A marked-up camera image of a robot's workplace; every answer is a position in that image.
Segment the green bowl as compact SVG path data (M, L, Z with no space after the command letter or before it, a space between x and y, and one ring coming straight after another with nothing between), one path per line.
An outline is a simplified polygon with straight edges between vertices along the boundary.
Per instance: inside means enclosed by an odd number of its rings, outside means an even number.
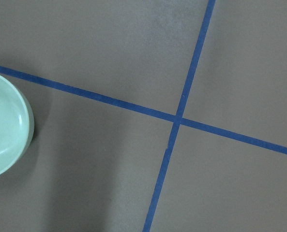
M0 175L24 155L34 134L34 115L25 95L0 75Z

